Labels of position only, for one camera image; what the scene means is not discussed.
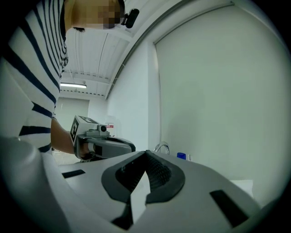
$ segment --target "black rectangle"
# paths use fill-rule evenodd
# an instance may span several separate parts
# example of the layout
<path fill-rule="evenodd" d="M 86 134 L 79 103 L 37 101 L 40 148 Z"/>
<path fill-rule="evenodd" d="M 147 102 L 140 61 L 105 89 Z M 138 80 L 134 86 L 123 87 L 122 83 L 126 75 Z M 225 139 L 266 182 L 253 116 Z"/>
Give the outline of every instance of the black rectangle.
<path fill-rule="evenodd" d="M 224 213 L 232 227 L 236 227 L 246 221 L 248 217 L 222 190 L 210 193 L 220 210 Z"/>
<path fill-rule="evenodd" d="M 67 179 L 70 177 L 79 176 L 79 175 L 84 174 L 84 173 L 85 172 L 83 170 L 76 170 L 76 171 L 72 171 L 72 172 L 64 172 L 64 173 L 62 173 L 62 175 L 65 179 Z"/>

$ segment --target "person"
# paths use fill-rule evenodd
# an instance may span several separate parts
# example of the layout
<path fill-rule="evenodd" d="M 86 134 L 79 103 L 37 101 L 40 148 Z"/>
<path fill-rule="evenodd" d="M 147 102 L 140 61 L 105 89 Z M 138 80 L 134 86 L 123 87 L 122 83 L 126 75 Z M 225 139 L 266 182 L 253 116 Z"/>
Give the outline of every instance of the person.
<path fill-rule="evenodd" d="M 68 63 L 66 32 L 70 28 L 80 32 L 113 28 L 121 22 L 124 11 L 123 0 L 42 0 L 18 24 L 0 60 L 0 76 L 1 81 L 4 77 L 20 90 L 16 95 L 32 103 L 18 135 L 20 140 L 41 153 L 51 153 L 53 147 L 74 154 L 70 134 L 54 113 Z M 87 153 L 84 144 L 82 154 L 85 157 Z"/>

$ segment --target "person's hand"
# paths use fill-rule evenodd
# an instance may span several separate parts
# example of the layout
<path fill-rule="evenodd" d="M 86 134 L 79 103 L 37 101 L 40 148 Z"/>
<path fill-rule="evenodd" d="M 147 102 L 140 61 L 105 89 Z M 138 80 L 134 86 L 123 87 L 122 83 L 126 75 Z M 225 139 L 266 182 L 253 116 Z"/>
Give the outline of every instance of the person's hand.
<path fill-rule="evenodd" d="M 82 159 L 84 159 L 84 160 L 87 160 L 87 159 L 92 157 L 92 155 L 90 154 L 87 143 L 83 143 L 81 145 L 80 154 L 81 154 Z"/>

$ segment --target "ceiling light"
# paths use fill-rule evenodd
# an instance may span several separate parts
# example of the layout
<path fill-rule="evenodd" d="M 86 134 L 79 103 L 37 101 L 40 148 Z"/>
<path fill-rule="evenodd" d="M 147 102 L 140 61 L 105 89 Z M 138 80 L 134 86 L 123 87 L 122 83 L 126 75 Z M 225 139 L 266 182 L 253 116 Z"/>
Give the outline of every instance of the ceiling light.
<path fill-rule="evenodd" d="M 87 88 L 86 85 L 83 85 L 83 84 L 73 84 L 73 83 L 61 83 L 60 86 L 69 86 L 69 87 Z"/>

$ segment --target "faucet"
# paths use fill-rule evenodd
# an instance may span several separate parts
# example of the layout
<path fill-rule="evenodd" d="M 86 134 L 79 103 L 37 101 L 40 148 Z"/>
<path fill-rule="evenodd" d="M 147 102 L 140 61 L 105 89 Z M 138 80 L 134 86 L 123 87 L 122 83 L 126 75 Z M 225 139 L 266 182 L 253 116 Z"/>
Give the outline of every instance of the faucet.
<path fill-rule="evenodd" d="M 166 154 L 170 154 L 169 151 L 169 145 L 166 142 L 160 142 L 155 148 L 154 148 L 154 152 L 158 152 L 160 150 L 160 148 L 164 146 L 166 148 Z"/>

